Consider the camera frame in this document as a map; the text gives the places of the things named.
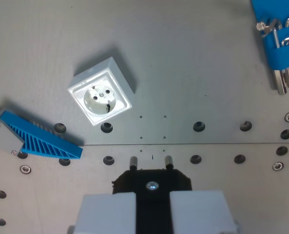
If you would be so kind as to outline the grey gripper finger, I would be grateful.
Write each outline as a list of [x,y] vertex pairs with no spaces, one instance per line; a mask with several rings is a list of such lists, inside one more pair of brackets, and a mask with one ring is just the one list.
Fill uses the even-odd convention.
[[222,191],[173,191],[170,208],[175,234],[238,233]]
[[136,194],[84,195],[73,234],[135,234]]

